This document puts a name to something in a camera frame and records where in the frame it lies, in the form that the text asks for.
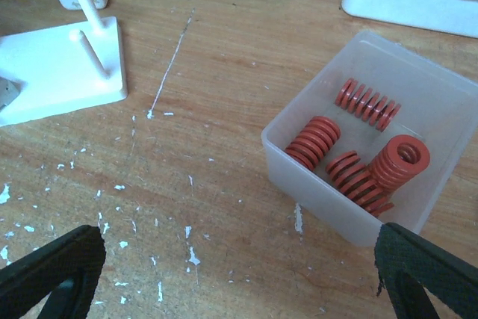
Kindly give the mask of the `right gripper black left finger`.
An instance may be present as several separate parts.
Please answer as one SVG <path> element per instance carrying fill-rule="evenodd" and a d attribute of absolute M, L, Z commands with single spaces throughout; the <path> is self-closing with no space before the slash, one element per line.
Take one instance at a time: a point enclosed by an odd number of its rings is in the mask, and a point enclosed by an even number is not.
<path fill-rule="evenodd" d="M 105 263 L 99 227 L 82 225 L 1 269 L 1 317 L 86 318 Z"/>

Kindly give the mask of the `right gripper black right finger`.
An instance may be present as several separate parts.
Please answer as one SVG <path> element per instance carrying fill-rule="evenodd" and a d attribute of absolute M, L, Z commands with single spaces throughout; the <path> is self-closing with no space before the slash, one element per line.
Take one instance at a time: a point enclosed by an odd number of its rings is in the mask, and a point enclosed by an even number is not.
<path fill-rule="evenodd" d="M 438 318 L 427 292 L 461 318 L 477 317 L 477 268 L 397 223 L 381 226 L 374 247 L 380 294 L 397 318 Z"/>

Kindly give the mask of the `large red spring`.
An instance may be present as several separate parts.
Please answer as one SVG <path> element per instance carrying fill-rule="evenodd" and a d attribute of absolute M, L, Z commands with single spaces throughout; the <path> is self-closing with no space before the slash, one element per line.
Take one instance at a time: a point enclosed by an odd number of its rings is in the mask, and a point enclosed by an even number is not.
<path fill-rule="evenodd" d="M 368 169 L 386 193 L 393 193 L 422 173 L 429 163 L 430 153 L 424 142 L 411 135 L 399 134 L 387 142 Z"/>

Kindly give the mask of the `red spring front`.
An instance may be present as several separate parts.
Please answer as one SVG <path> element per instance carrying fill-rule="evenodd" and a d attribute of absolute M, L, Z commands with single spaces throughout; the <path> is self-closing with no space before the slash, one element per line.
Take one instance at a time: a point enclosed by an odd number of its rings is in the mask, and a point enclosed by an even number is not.
<path fill-rule="evenodd" d="M 325 171 L 337 191 L 372 216 L 378 217 L 394 207 L 356 151 L 339 155 Z"/>

